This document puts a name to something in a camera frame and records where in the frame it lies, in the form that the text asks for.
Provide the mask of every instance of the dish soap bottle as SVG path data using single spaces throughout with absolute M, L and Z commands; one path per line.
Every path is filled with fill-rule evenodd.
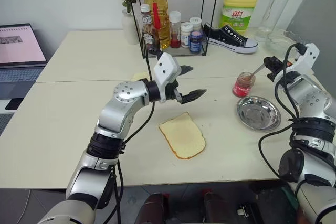
M 256 4 L 257 0 L 224 0 L 220 26 L 230 25 L 243 35 Z
M 144 0 L 151 9 L 154 26 L 159 32 L 160 47 L 167 48 L 170 44 L 169 16 L 167 0 Z

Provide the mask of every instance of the cooking oil bottle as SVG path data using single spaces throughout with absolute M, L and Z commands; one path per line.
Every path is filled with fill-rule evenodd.
M 167 0 L 144 0 L 150 6 L 154 26 L 159 32 L 160 47 L 167 48 L 170 44 L 169 16 Z

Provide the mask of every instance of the small jar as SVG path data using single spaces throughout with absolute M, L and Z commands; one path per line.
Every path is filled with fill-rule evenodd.
M 237 81 L 233 87 L 233 94 L 238 97 L 245 97 L 247 96 L 248 92 L 254 85 L 254 82 L 256 80 L 256 77 L 249 72 L 243 72 L 241 73 Z
M 194 31 L 201 31 L 202 32 L 202 19 L 199 17 L 191 17 L 189 22 L 193 24 Z
M 169 13 L 170 46 L 179 48 L 181 45 L 181 13 L 174 10 Z
M 192 31 L 190 33 L 189 50 L 193 54 L 200 52 L 202 47 L 202 33 L 200 31 Z
M 183 22 L 181 24 L 181 46 L 184 48 L 189 47 L 189 35 L 194 29 L 193 24 L 190 22 Z

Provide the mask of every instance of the bottle label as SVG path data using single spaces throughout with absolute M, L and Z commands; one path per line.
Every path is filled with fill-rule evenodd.
M 233 92 L 238 97 L 245 97 L 247 96 L 248 92 L 250 91 L 251 87 L 242 87 L 239 85 L 239 82 L 236 81 L 235 86 L 233 87 Z
M 142 13 L 142 21 L 145 23 L 145 24 L 151 24 L 152 23 L 152 16 L 151 14 L 149 13 L 148 14 L 144 14 Z
M 188 45 L 189 45 L 189 35 L 183 35 L 183 34 L 181 34 L 181 44 L 183 46 L 188 47 Z
M 190 42 L 190 51 L 199 52 L 201 50 L 201 42 Z
M 145 40 L 145 43 L 147 46 L 154 46 L 154 38 L 150 34 L 143 34 L 143 39 Z
M 246 30 L 254 7 L 223 6 L 221 26 L 230 25 L 236 31 Z

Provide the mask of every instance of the blue jar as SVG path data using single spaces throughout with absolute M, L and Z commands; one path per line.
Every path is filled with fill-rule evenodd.
M 193 54 L 201 51 L 202 47 L 202 33 L 200 31 L 193 31 L 190 33 L 189 50 Z

